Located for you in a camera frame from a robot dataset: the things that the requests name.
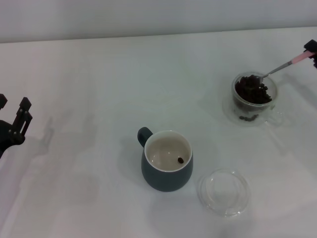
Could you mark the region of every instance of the white tabletop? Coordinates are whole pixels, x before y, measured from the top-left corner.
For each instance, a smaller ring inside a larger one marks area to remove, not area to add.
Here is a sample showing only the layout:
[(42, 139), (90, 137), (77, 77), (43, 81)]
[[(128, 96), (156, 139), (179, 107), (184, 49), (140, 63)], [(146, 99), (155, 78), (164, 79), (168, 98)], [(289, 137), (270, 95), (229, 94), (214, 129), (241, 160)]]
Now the white tabletop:
[[(316, 28), (0, 45), (0, 118), (23, 96), (33, 120), (0, 160), (5, 238), (315, 238), (317, 69), (305, 60), (272, 76), (280, 127), (241, 127), (222, 111), (233, 78), (268, 72), (303, 51)], [(141, 173), (139, 128), (172, 129), (192, 144), (194, 171), (175, 192)], [(223, 218), (195, 184), (238, 170), (247, 210)]]

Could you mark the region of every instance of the white wall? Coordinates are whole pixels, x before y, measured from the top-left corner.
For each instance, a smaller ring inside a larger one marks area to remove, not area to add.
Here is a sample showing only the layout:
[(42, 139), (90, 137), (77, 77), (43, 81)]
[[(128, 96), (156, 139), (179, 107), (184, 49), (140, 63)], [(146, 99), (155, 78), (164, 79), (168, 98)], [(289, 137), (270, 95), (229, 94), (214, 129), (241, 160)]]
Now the white wall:
[(0, 0), (0, 42), (317, 26), (317, 0)]

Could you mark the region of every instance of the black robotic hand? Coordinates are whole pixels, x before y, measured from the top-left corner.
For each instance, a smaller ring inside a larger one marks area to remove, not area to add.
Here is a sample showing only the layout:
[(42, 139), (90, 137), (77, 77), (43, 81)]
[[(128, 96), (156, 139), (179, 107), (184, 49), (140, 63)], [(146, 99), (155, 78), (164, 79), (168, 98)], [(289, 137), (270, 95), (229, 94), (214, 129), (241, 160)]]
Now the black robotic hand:
[(314, 66), (317, 68), (317, 42), (310, 40), (304, 45), (305, 51), (315, 52), (316, 54), (311, 56), (311, 59), (314, 59)]
[[(0, 110), (4, 108), (6, 103), (7, 99), (3, 94), (0, 94)], [(20, 145), (25, 141), (25, 133), (33, 118), (29, 113), (30, 107), (29, 99), (24, 97), (12, 125), (0, 120), (0, 158), (7, 148), (12, 145)]]

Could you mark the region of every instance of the dark teal mug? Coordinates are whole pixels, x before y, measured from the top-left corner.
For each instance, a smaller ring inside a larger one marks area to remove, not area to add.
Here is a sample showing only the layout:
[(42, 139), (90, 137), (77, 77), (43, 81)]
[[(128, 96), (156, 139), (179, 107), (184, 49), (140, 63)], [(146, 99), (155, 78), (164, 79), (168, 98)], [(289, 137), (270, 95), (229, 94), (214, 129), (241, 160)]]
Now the dark teal mug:
[(183, 135), (172, 130), (153, 134), (143, 127), (138, 140), (144, 147), (142, 174), (151, 187), (171, 192), (187, 183), (193, 171), (193, 151)]

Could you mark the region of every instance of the metal spoon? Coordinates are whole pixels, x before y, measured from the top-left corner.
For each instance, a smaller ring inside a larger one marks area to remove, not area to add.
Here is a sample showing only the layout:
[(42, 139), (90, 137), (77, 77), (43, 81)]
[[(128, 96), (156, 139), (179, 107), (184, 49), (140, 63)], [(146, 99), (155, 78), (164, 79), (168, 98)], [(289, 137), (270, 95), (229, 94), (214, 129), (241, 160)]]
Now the metal spoon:
[(310, 51), (305, 51), (304, 53), (300, 54), (299, 56), (296, 56), (295, 58), (293, 58), (291, 61), (285, 63), (285, 64), (282, 64), (280, 67), (277, 67), (276, 69), (272, 70), (270, 73), (267, 73), (266, 75), (262, 76), (262, 77), (259, 77), (259, 81), (260, 83), (263, 82), (263, 79), (265, 79), (266, 77), (268, 77), (269, 75), (275, 73), (275, 72), (278, 72), (280, 71), (281, 69), (283, 68), (286, 68), (292, 64), (295, 64), (295, 63), (298, 63), (299, 61), (302, 61), (303, 59), (306, 59), (308, 57), (311, 57), (313, 56), (315, 53), (312, 53)]

